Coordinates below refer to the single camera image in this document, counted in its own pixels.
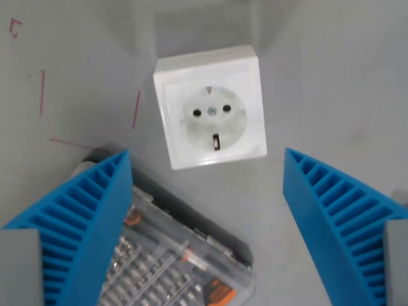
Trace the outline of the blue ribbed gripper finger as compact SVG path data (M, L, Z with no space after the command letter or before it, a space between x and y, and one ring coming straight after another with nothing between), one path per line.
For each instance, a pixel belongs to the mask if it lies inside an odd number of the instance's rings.
M383 234L407 209L296 150L284 156L283 195L332 305L385 305Z
M36 229L45 305L96 305L132 200L127 150L74 176L10 220Z

